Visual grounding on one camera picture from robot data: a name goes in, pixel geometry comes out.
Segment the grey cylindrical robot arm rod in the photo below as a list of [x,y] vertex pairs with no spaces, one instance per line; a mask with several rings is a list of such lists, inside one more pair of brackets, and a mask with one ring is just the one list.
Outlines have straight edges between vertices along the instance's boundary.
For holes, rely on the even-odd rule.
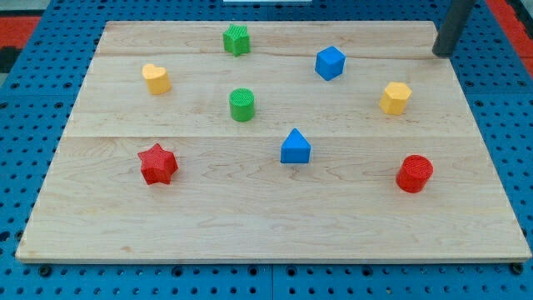
[[451,1],[432,47],[434,55],[448,58],[453,54],[475,4],[476,0]]

